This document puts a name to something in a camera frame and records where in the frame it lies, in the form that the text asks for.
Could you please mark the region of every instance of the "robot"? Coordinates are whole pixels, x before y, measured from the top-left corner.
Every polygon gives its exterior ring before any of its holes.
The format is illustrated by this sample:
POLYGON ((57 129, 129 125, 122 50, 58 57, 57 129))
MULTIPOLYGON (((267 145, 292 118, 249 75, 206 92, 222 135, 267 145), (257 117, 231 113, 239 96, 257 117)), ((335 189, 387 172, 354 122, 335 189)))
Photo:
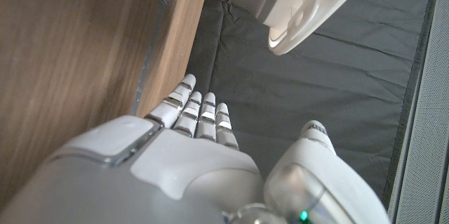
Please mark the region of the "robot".
POLYGON ((389 223, 309 121, 264 182, 229 111, 188 74, 145 118, 122 116, 49 156, 0 223, 389 223))

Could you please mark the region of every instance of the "wood grain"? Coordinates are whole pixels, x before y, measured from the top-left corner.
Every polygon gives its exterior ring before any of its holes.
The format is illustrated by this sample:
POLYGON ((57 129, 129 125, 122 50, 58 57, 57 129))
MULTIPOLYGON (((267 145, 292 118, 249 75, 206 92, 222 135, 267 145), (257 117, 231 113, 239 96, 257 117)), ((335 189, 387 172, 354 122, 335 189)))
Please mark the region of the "wood grain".
POLYGON ((155 34, 159 0, 0 0, 0 207, 70 138, 130 113, 153 35, 159 67, 184 74, 203 0, 170 1, 155 34))
POLYGON ((185 75, 204 0, 174 0, 162 22, 137 116, 145 116, 185 75))

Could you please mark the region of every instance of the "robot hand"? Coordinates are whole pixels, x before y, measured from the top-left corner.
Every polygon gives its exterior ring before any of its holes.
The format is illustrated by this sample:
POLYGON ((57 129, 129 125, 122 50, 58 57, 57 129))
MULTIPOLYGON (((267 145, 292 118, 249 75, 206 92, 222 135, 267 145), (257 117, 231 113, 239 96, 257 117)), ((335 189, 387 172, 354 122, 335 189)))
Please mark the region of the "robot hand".
POLYGON ((188 74, 144 119, 122 116, 54 152, 0 223, 225 223, 263 180, 225 104, 188 74))
POLYGON ((201 101, 195 82, 187 75, 144 119, 122 116, 62 146, 0 223, 388 223, 317 121, 264 184, 227 106, 213 93, 201 101))

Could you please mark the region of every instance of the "gray fabric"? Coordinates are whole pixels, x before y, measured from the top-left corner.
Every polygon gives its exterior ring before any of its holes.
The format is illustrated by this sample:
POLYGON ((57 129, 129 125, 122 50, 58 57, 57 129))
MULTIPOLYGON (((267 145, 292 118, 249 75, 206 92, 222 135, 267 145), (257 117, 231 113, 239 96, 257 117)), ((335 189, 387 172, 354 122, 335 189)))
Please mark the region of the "gray fabric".
POLYGON ((427 0, 348 0, 286 55, 268 28, 206 0, 187 73, 228 104, 241 151, 266 177, 310 119, 379 197, 385 186, 427 0))

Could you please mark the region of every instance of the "white robot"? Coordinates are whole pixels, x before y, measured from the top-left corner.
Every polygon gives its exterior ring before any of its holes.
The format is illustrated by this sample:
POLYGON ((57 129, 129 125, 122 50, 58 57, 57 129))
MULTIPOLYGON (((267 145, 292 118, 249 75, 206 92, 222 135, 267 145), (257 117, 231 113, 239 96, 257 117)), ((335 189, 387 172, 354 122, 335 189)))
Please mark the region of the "white robot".
POLYGON ((0 223, 388 223, 369 185, 308 122, 264 182, 227 106, 188 74, 144 119, 123 116, 62 146, 0 223))

